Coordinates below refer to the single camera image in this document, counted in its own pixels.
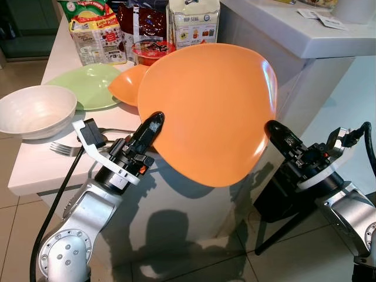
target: paper card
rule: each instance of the paper card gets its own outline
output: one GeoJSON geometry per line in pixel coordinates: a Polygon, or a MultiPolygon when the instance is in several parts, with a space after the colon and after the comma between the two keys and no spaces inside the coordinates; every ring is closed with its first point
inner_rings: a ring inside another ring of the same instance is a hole
{"type": "Polygon", "coordinates": [[[320,21],[323,23],[323,25],[329,27],[329,28],[336,28],[343,31],[348,31],[348,28],[340,22],[338,19],[328,18],[327,16],[322,16],[317,14],[320,21]]]}
{"type": "Polygon", "coordinates": [[[309,9],[298,9],[298,13],[306,19],[318,19],[317,14],[309,9]]]}

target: ceramic bowl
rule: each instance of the ceramic bowl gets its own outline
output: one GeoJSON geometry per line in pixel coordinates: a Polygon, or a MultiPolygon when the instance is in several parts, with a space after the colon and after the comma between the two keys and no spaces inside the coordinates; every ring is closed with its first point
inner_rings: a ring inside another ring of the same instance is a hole
{"type": "Polygon", "coordinates": [[[76,104],[75,94],[61,86],[17,90],[0,100],[0,132],[23,139],[51,137],[70,124],[76,104]]]}

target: tiled floor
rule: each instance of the tiled floor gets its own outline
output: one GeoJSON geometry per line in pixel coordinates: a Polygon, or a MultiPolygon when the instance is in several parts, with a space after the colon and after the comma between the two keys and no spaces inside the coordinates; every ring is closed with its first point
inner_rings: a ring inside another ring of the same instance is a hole
{"type": "MultiPolygon", "coordinates": [[[[8,64],[0,70],[0,97],[38,84],[45,65],[46,62],[8,64]]],[[[37,195],[20,198],[7,189],[20,142],[0,135],[0,282],[28,281],[33,241],[48,212],[37,195]]],[[[57,222],[55,217],[51,226],[57,222]]],[[[269,224],[263,237],[266,239],[281,224],[269,224]]],[[[352,254],[320,214],[256,256],[259,227],[259,215],[252,212],[233,236],[194,243],[114,270],[105,269],[94,257],[92,282],[351,281],[352,254]]]]}

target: metal fork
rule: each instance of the metal fork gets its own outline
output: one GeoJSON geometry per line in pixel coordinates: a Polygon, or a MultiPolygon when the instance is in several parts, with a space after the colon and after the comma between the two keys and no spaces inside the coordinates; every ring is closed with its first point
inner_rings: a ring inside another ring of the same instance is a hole
{"type": "MultiPolygon", "coordinates": [[[[101,147],[98,150],[104,151],[104,150],[107,150],[108,148],[110,148],[110,146],[101,147]]],[[[78,152],[80,151],[80,147],[67,146],[67,145],[60,144],[58,142],[52,142],[49,149],[60,155],[68,156],[68,157],[75,157],[78,155],[78,152]]]]}

